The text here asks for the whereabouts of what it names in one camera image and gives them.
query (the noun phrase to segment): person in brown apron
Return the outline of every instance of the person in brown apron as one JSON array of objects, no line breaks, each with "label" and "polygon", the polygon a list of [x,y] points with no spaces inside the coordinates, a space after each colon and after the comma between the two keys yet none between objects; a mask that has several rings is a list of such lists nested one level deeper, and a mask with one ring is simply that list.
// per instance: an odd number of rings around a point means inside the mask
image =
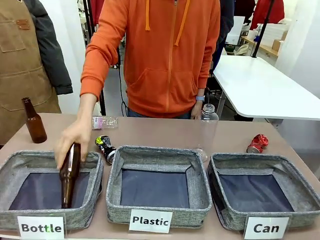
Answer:
[{"label": "person in brown apron", "polygon": [[0,145],[25,123],[22,98],[38,113],[61,113],[57,94],[73,92],[55,29],[39,0],[1,0]]}]

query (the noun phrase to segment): brown apron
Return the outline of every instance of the brown apron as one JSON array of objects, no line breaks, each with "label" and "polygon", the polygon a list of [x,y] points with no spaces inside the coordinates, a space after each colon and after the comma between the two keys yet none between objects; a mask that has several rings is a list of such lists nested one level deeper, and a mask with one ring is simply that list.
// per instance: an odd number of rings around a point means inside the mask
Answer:
[{"label": "brown apron", "polygon": [[24,97],[31,99],[37,113],[61,113],[57,94],[42,66],[27,6],[23,0],[1,0],[0,145],[25,123]]}]

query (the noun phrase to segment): red can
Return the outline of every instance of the red can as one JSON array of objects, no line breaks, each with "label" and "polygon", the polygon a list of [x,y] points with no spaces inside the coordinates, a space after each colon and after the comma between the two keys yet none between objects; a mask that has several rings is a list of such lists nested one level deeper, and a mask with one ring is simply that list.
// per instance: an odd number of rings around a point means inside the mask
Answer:
[{"label": "red can", "polygon": [[246,149],[246,152],[249,154],[262,154],[264,148],[266,148],[268,144],[268,138],[263,134],[258,134],[252,139],[251,144]]}]

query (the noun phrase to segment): yellow drawstring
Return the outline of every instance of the yellow drawstring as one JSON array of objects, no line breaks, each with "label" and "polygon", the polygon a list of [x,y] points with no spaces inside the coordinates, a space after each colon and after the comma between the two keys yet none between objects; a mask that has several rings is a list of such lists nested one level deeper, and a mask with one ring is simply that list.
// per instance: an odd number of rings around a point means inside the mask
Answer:
[{"label": "yellow drawstring", "polygon": [[183,17],[182,17],[182,22],[181,22],[179,34],[176,37],[176,41],[175,41],[175,44],[174,44],[175,46],[179,46],[179,41],[180,41],[180,38],[181,38],[181,35],[182,35],[182,31],[184,30],[184,26],[185,26],[185,23],[186,23],[186,18],[187,18],[189,5],[190,5],[190,0],[187,0],[185,8],[184,8],[184,13],[183,13]]},{"label": "yellow drawstring", "polygon": [[149,26],[149,3],[150,0],[146,0],[145,4],[145,30],[150,31],[150,26]]}]

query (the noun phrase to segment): wristwatch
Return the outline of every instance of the wristwatch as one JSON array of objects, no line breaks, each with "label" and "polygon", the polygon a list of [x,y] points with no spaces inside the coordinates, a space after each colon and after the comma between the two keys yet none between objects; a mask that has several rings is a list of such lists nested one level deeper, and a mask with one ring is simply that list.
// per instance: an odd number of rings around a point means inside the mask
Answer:
[{"label": "wristwatch", "polygon": [[196,96],[195,100],[204,102],[205,101],[205,96]]}]

